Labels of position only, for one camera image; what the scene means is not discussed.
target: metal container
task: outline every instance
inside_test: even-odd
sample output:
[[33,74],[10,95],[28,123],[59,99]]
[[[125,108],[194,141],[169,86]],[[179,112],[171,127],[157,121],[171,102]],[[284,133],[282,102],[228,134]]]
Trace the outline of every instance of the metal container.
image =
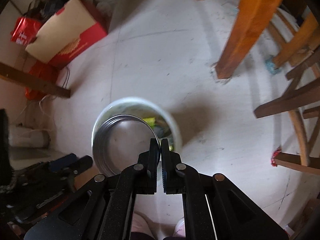
[[150,139],[158,138],[142,119],[120,114],[105,121],[93,140],[92,154],[100,172],[106,176],[119,174],[137,163],[139,154],[149,150]]

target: box flap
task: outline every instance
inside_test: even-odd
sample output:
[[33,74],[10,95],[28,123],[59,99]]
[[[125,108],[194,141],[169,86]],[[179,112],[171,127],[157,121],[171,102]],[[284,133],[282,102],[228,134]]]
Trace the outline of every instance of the box flap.
[[60,11],[41,27],[36,41],[26,47],[30,55],[43,63],[48,63],[67,44],[96,23],[80,0],[70,0]]

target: metal rim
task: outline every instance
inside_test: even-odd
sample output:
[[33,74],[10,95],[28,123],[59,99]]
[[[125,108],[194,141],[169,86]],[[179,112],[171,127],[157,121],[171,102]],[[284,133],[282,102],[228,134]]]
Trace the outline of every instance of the metal rim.
[[106,120],[97,130],[95,136],[94,136],[94,140],[93,140],[93,147],[92,147],[92,155],[93,155],[93,159],[94,162],[96,163],[96,165],[98,166],[98,168],[101,169],[101,172],[104,173],[107,176],[113,176],[116,173],[114,172],[114,170],[108,165],[108,163],[106,162],[104,155],[100,155],[100,148],[99,148],[99,144],[97,143],[97,140],[100,139],[100,136],[105,136],[105,128],[108,127],[109,130],[111,130],[116,124],[123,122],[123,121],[137,121],[137,122],[141,122],[144,125],[146,125],[151,131],[152,134],[154,135],[154,138],[156,138],[157,140],[157,144],[158,144],[158,150],[159,150],[159,156],[158,156],[158,164],[160,161],[160,143],[159,143],[159,139],[157,137],[157,135],[155,134],[155,132],[152,130],[152,128],[142,119],[134,116],[134,115],[130,115],[130,114],[118,114],[115,115],[111,118],[109,118],[108,120]]

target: red plastic package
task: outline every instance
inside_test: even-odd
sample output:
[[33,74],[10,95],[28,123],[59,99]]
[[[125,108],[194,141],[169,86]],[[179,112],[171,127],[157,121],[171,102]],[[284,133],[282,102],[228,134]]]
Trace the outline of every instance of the red plastic package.
[[[59,70],[51,65],[37,60],[36,63],[31,67],[29,74],[55,84],[58,79]],[[29,100],[41,100],[44,96],[46,96],[46,94],[37,90],[26,88],[25,96]]]
[[14,30],[10,33],[11,41],[20,45],[28,45],[34,41],[41,26],[42,23],[35,19],[20,17],[16,21]]

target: blue plastic on chair leg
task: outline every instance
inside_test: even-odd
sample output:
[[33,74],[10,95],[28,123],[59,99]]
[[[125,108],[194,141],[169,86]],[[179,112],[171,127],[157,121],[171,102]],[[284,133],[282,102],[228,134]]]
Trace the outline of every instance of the blue plastic on chair leg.
[[266,65],[267,70],[268,70],[272,75],[275,75],[275,74],[278,74],[279,72],[281,72],[281,69],[280,69],[280,68],[275,68],[275,64],[272,62],[272,59],[273,59],[273,56],[271,56],[270,58],[268,58],[268,59],[265,61],[265,65]]

